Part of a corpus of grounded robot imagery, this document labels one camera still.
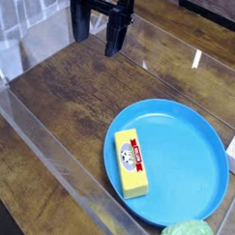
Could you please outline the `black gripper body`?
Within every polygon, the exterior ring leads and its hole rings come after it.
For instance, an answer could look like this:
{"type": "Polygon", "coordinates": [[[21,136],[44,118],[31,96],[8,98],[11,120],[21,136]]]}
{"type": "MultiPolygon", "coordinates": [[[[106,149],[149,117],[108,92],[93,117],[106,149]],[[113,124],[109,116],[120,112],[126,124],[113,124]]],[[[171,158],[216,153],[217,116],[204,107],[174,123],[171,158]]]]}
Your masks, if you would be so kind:
{"type": "Polygon", "coordinates": [[[94,10],[102,15],[109,15],[111,11],[118,11],[122,15],[133,13],[135,0],[70,0],[72,6],[94,10]]]}

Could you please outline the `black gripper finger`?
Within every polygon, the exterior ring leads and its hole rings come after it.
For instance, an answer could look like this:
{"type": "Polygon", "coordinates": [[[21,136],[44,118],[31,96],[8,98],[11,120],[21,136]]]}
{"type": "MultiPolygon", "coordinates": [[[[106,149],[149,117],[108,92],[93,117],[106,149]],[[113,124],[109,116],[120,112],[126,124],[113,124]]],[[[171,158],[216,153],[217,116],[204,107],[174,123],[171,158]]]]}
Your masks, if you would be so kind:
{"type": "Polygon", "coordinates": [[[91,9],[86,0],[71,0],[70,10],[74,40],[83,42],[89,36],[91,9]]]}
{"type": "Polygon", "coordinates": [[[106,28],[106,49],[104,55],[110,57],[122,49],[127,29],[132,23],[132,16],[113,8],[109,12],[106,28]]]}

